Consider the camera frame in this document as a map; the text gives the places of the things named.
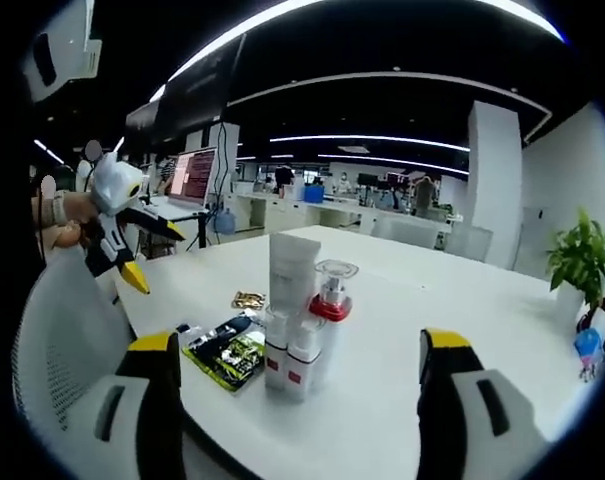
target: red bottle cap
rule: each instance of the red bottle cap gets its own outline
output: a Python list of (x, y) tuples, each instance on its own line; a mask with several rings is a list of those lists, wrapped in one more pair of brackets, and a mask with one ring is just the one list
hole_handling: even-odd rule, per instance
[(327, 303), (322, 300), (320, 295), (316, 295), (311, 300), (309, 312), (322, 318), (326, 318), (330, 322), (341, 322), (351, 313), (353, 303), (350, 297), (346, 297), (341, 304)]

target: desk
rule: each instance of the desk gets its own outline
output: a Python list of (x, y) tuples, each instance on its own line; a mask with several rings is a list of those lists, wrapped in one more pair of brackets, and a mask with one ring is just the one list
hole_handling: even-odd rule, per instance
[[(261, 213), (256, 215), (255, 203), (260, 204)], [(318, 225), (322, 211), (339, 212), (349, 215), (361, 215), (360, 233), (371, 235), (375, 222), (382, 218), (427, 226), (448, 234), (451, 225), (424, 218), (413, 217), (397, 212), (377, 210), (370, 207), (354, 205), (352, 202), (306, 203), (289, 199), (280, 199), (268, 193), (227, 194), (225, 205), (230, 206), (236, 217), (238, 230), (249, 228), (251, 219), (259, 219), (266, 233), (275, 233), (295, 228)]]
[[(487, 368), (533, 403), (542, 433), (579, 389), (580, 361), (556, 333), (554, 297), (538, 279), (443, 252), (324, 227), (289, 232), (319, 240), (319, 259), (353, 262), (354, 307), (335, 381), (302, 405), (268, 392), (263, 376), (237, 397), (181, 355), (182, 402), (193, 420), (264, 480), (415, 478), (419, 332), (453, 329)], [(268, 292), (267, 236), (141, 265), (151, 295), (118, 279), (137, 335), (183, 321), (214, 328), (237, 314), (238, 290)]]
[(206, 218), (209, 213), (206, 208), (197, 203), (169, 200), (167, 196), (151, 197), (151, 205), (161, 217), (180, 224), (186, 240), (177, 242), (177, 253), (185, 253), (195, 237), (198, 237), (199, 248), (206, 248)]

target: flower pot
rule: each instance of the flower pot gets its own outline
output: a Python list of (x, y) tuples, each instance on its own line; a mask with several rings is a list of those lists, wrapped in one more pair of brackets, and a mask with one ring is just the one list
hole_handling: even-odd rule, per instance
[(555, 321), (562, 328), (573, 329), (578, 323), (578, 314), (584, 304), (584, 293), (567, 282), (562, 282), (558, 288), (555, 300)]

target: hand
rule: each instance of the hand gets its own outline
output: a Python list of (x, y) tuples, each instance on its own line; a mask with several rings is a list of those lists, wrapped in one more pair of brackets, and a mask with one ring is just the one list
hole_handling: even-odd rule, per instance
[(98, 209), (88, 193), (67, 192), (64, 194), (64, 213), (69, 221), (88, 223), (98, 216)]
[(82, 229), (77, 223), (69, 222), (65, 227), (53, 228), (57, 229), (57, 238), (55, 239), (53, 246), (59, 248), (70, 248), (80, 242), (82, 237)]

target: red label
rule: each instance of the red label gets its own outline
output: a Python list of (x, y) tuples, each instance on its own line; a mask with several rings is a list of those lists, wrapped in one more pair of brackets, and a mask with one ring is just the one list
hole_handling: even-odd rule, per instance
[(300, 383), (300, 381), (302, 380), (302, 377), (299, 376), (297, 373), (292, 372), (291, 370), (289, 370), (289, 380), (291, 380), (292, 382), (295, 383)]
[(267, 358), (266, 359), (266, 366), (269, 367), (269, 368), (272, 368), (276, 372), (280, 369), (280, 366), (278, 365), (278, 362), (276, 362), (272, 358)]

